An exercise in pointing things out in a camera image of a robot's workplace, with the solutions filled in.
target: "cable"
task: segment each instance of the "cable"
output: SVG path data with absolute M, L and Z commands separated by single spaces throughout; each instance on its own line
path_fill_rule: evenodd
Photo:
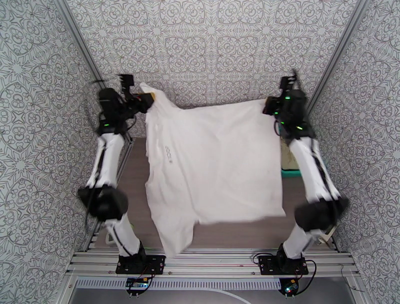
M 343 280 L 346 282 L 347 286 L 348 286 L 351 290 L 354 290 L 354 291 L 356 291 L 356 292 L 365 293 L 364 290 L 360 290 L 360 289 L 355 288 L 354 286 L 350 286 L 349 282 L 347 282 L 345 276 L 343 275 L 343 268 L 344 268 L 345 266 L 344 266 L 343 264 L 339 264 L 339 265 L 341 266 L 341 268 L 340 268 L 341 277 L 342 277 Z
M 141 293 L 141 294 L 144 294 L 149 288 L 150 288 L 150 286 L 152 285 L 152 283 L 153 283 L 153 279 L 156 277 L 156 275 L 155 274 L 152 274 L 151 275 L 151 278 L 150 278 L 150 282 L 148 283 L 148 285 L 147 285 L 147 287 L 146 287 L 146 289 L 145 290 L 143 290 L 143 292 Z
M 252 262 L 254 263 L 254 264 L 256 264 L 256 265 L 260 265 L 259 263 L 256 263 L 255 261 L 254 261 L 254 259 L 256 258 L 256 257 L 258 257 L 258 256 L 265 256 L 265 255 L 267 255 L 267 256 L 273 256 L 273 254 L 272 253 L 269 253 L 269 252 L 267 252 L 267 253 L 257 253 L 257 254 L 255 254 L 255 255 L 253 255 L 252 256 L 252 258 L 251 258 L 251 260 L 252 260 Z
M 300 271 L 299 268 L 296 268 L 296 269 L 294 270 L 294 274 L 295 274 L 297 280 L 300 280 L 300 279 L 303 277 L 303 274 L 301 274 L 300 277 L 298 277 L 297 272 L 299 272 L 299 271 Z
M 123 248 L 123 250 L 125 250 L 125 252 L 130 256 L 133 257 L 133 255 L 125 248 L 124 244 L 122 244 L 120 238 L 118 237 L 117 231 L 115 226 L 112 227 L 112 231 L 114 232 L 115 238 L 118 241 L 118 243 L 121 245 L 121 247 Z
M 317 169 L 319 171 L 319 175 L 321 176 L 323 185 L 325 186 L 326 191 L 328 191 L 332 201 L 334 201 L 335 200 L 334 196 L 332 194 L 331 188 L 329 187 L 329 184 L 328 184 L 328 181 L 327 181 L 327 174 L 326 174 L 324 168 L 322 167 L 320 160 L 318 159 L 317 153 L 314 150 L 314 139 L 313 138 L 311 138 L 310 149 L 311 149 L 311 156 L 314 159 L 315 165 L 316 165 L 316 167 L 317 167 Z
M 109 79 L 96 79 L 90 82 L 91 85 L 98 84 L 98 83 L 105 83 L 109 81 Z
M 137 118 L 135 115 L 135 116 L 133 116 L 133 123 L 128 127 L 128 129 L 126 129 L 127 131 L 129 131 L 136 124 L 136 120 L 137 120 Z
M 91 204 L 93 201 L 93 196 L 95 195 L 95 192 L 96 192 L 96 185 L 97 185 L 97 182 L 99 181 L 99 177 L 100 177 L 100 174 L 96 174 L 96 176 L 94 178 L 94 185 L 90 191 L 89 200 L 87 201 L 86 215 L 84 217 L 84 229 L 87 234 L 90 232 L 89 227 L 88 227 L 89 210 L 90 210 L 90 207 L 91 207 Z M 95 229 L 96 229 L 96 225 L 94 225 L 91 235 L 93 235 L 95 233 Z
M 247 301 L 246 299 L 244 299 L 244 298 L 242 298 L 242 297 L 240 297 L 240 296 L 238 296 L 238 295 L 236 295 L 236 294 L 234 294 L 234 293 L 230 293 L 230 292 L 228 292 L 228 291 L 225 291 L 225 290 L 208 289 L 208 288 L 207 288 L 207 289 L 202 289 L 202 291 L 205 291 L 205 292 L 215 292 L 215 293 L 227 295 L 227 296 L 229 296 L 229 297 L 235 298 L 235 299 L 237 299 L 237 300 L 243 302 L 244 304 L 251 304 L 251 303 L 250 303 L 249 301 Z
M 89 104 L 89 99 L 87 99 L 86 104 L 84 105 L 84 110 L 85 110 L 85 114 L 86 114 L 86 117 L 87 117 L 87 121 L 89 122 L 90 128 L 91 128 L 91 130 L 93 131 L 93 133 L 97 135 L 96 127 L 95 127 L 95 125 L 93 124 L 93 121 L 92 121 L 92 119 L 91 119 L 91 114 L 90 114 L 90 111 L 89 111 L 89 106 L 88 106 L 88 104 Z M 104 143 L 104 145 L 107 145 L 107 142 L 106 142 L 106 140 L 105 140 L 103 137 L 97 136 L 97 138 L 100 139 L 100 140 L 102 140 L 102 142 Z
M 306 286 L 302 291 L 299 291 L 299 292 L 296 294 L 296 296 L 298 296 L 298 295 L 304 293 L 304 292 L 307 290 L 307 288 L 309 288 L 311 282 L 314 280 L 314 277 L 316 276 L 316 273 L 317 273 L 317 263 L 315 263 L 312 259 L 306 259 L 305 262 L 313 262 L 313 263 L 314 263 L 314 267 L 315 267 L 315 268 L 314 268 L 314 273 L 312 274 L 311 279 L 308 281 L 307 286 Z
M 133 283 L 130 284 L 130 286 L 132 286 L 133 284 L 135 284 L 146 272 L 147 268 L 149 268 L 150 264 L 147 264 L 146 268 L 143 270 L 143 272 L 133 281 Z
M 278 131 L 277 131 L 277 125 L 278 125 L 279 121 L 277 119 L 275 119 L 275 122 L 273 123 L 273 130 L 275 131 L 275 134 L 278 136 L 281 136 Z

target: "black mounting plate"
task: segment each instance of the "black mounting plate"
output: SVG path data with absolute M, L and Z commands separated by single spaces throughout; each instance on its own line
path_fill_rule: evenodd
M 166 261 L 165 255 L 146 255 L 145 263 L 137 260 L 128 262 L 118 261 L 115 273 L 118 275 L 162 275 Z
M 258 256 L 259 270 L 262 275 L 308 275 L 309 270 L 304 259 L 286 259 L 284 268 L 279 265 L 276 255 L 259 255 Z

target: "wooden floor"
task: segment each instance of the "wooden floor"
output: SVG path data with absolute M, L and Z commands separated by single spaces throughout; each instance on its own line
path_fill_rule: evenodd
M 146 248 L 162 248 L 147 204 L 145 182 L 149 177 L 146 139 L 136 139 L 118 188 L 129 198 L 128 217 Z M 289 236 L 295 220 L 294 209 L 306 201 L 301 177 L 284 178 L 283 208 L 286 217 L 268 217 L 249 223 L 197 225 L 191 248 L 277 248 Z M 95 246 L 107 247 L 106 231 L 100 231 Z

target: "metal rail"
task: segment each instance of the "metal rail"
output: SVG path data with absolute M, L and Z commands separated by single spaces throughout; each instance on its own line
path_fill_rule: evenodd
M 68 30 L 72 40 L 75 43 L 76 48 L 82 55 L 82 59 L 86 63 L 86 66 L 89 69 L 93 80 L 103 79 L 102 73 L 98 69 L 95 60 L 93 59 L 93 56 L 85 43 L 85 39 L 81 31 L 79 30 L 78 24 L 72 15 L 67 0 L 55 0 L 54 4 L 57 7 L 58 13 L 61 16 L 61 19 L 66 29 Z M 103 82 L 98 82 L 97 84 L 100 86 L 101 89 L 104 89 L 106 87 Z
M 260 274 L 258 265 L 251 260 L 255 253 L 269 252 L 271 249 L 187 249 L 174 258 L 165 261 L 164 274 L 169 278 L 266 278 Z M 148 254 L 163 254 L 162 250 L 147 250 Z M 311 249 L 305 254 L 306 260 L 317 264 L 316 277 L 358 277 L 359 271 L 350 253 L 339 253 L 333 249 Z M 66 275 L 132 277 L 134 274 L 116 274 L 117 249 L 90 249 L 76 252 L 72 257 Z M 307 262 L 311 277 L 314 264 Z M 292 275 L 268 276 L 269 278 L 291 278 Z
M 354 34 L 354 32 L 357 30 L 361 20 L 363 19 L 368 6 L 370 5 L 371 0 L 358 0 L 357 3 L 355 4 L 355 8 L 350 16 L 350 19 L 348 20 L 346 27 L 339 39 L 338 44 L 336 45 L 336 48 L 334 49 L 332 53 L 332 57 L 330 58 L 325 71 L 323 72 L 323 75 L 321 79 L 319 80 L 316 89 L 314 93 L 312 94 L 311 98 L 309 99 L 309 103 L 307 105 L 307 112 L 310 113 L 316 103 L 318 102 L 318 99 L 320 98 L 322 92 L 324 91 L 325 87 L 328 84 L 328 80 L 331 78 L 331 75 L 333 72 L 335 72 L 337 65 L 339 64 L 346 48 L 348 47 L 348 44 Z

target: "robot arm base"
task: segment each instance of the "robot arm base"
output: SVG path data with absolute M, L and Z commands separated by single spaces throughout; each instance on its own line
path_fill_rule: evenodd
M 276 255 L 258 256 L 258 265 L 261 275 L 308 275 L 309 270 L 303 256 L 300 258 L 289 258 L 286 255 L 284 245 L 280 244 Z
M 145 248 L 140 242 L 136 254 L 119 256 L 115 273 L 118 275 L 162 275 L 165 261 L 165 255 L 146 255 Z

